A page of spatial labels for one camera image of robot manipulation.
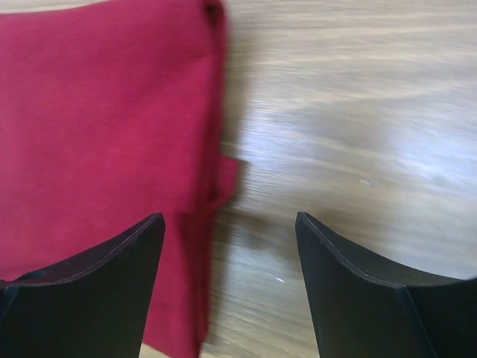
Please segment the dark red t shirt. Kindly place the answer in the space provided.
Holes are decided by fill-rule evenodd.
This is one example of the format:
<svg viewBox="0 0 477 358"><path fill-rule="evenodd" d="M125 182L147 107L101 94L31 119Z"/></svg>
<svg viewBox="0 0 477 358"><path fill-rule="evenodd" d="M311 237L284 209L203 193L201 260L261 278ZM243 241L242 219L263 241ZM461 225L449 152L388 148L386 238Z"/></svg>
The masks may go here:
<svg viewBox="0 0 477 358"><path fill-rule="evenodd" d="M162 213L144 342L200 354L215 214L238 170L220 149L226 50L219 1L1 16L2 278Z"/></svg>

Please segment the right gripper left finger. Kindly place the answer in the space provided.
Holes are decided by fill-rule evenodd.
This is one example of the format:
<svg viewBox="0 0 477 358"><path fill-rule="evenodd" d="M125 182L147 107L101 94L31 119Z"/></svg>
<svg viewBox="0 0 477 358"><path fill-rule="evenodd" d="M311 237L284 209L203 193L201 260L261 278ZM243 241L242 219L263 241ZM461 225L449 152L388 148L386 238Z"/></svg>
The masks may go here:
<svg viewBox="0 0 477 358"><path fill-rule="evenodd" d="M165 235L160 213L1 282L2 357L138 357Z"/></svg>

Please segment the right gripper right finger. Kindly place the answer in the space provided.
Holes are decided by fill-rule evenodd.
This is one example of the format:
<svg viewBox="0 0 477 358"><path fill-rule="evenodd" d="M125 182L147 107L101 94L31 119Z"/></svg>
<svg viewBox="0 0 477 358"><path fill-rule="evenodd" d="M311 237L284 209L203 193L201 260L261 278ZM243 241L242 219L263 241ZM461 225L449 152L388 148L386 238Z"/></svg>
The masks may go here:
<svg viewBox="0 0 477 358"><path fill-rule="evenodd" d="M322 357L474 357L476 280L404 266L300 212L297 247Z"/></svg>

